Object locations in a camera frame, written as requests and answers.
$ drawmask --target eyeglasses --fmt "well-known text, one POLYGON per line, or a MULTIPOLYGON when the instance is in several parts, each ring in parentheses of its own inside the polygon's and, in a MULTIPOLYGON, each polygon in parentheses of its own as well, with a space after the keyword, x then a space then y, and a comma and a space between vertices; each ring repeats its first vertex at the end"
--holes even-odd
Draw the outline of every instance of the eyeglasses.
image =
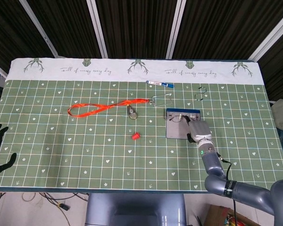
POLYGON ((184 118, 184 116, 188 116, 191 121, 196 121, 198 118, 196 113, 187 113, 187 114, 172 113, 169 116, 171 117, 169 121, 173 121, 173 122, 180 122, 184 118))

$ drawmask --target metal hook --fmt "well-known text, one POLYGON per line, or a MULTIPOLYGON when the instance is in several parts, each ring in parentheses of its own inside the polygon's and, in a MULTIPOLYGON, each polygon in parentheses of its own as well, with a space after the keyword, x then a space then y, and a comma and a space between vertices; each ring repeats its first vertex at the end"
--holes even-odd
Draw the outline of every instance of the metal hook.
POLYGON ((205 90, 204 92, 196 93, 195 96, 194 96, 196 100, 201 101, 201 100, 203 100, 203 98, 201 97, 201 99, 198 99, 196 96, 205 94, 207 92, 207 88, 200 86, 198 89, 204 89, 205 90))

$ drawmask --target floor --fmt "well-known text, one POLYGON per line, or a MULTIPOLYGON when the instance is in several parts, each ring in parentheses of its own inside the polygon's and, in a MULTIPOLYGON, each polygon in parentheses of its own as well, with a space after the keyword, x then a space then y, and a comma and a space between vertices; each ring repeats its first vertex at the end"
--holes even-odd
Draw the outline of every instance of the floor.
MULTIPOLYGON (((45 198, 36 194, 30 202, 33 193, 7 193, 0 200, 0 226, 67 226, 67 220, 55 207, 45 198)), ((55 198, 72 196, 67 193, 54 193, 55 198)), ((214 194, 186 194, 185 196, 187 222, 189 225, 198 226, 195 216, 199 216, 204 223, 210 204, 222 205, 233 208, 233 201, 214 194)), ((87 202, 77 197, 67 199, 65 204, 70 210, 64 211, 71 226, 84 226, 87 202)), ((262 226, 273 226, 274 217, 260 210, 237 203, 237 212, 262 226)))

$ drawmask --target small red object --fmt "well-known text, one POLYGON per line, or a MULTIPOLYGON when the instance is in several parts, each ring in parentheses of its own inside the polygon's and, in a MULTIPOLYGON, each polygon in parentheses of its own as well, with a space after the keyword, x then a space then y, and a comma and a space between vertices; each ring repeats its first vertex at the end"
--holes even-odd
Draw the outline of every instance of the small red object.
POLYGON ((134 133, 133 135, 132 135, 132 140, 136 140, 136 139, 138 139, 138 138, 140 138, 141 136, 140 136, 140 134, 139 133, 134 133))

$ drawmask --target red lanyard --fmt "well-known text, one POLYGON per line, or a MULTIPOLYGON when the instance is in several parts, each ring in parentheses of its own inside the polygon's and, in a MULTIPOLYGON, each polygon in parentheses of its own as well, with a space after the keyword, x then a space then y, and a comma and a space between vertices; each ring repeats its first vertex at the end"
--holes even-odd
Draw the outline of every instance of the red lanyard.
POLYGON ((130 104, 142 104, 142 103, 146 103, 146 102, 149 102, 149 101, 150 101, 149 99, 133 99, 133 100, 124 100, 122 102, 119 102, 119 103, 116 103, 116 104, 113 104, 113 105, 76 104, 76 105, 72 105, 67 110, 67 112, 71 116, 82 118, 82 117, 86 117, 86 116, 89 116, 89 115, 97 114, 101 111, 108 110, 108 109, 115 107, 115 106, 127 106, 127 105, 130 105, 130 104), (86 106, 95 106, 95 107, 98 107, 98 109, 93 110, 91 112, 86 112, 86 113, 83 113, 83 114, 71 114, 71 112, 70 112, 71 109, 73 109, 73 108, 80 108, 80 107, 86 107, 86 106))

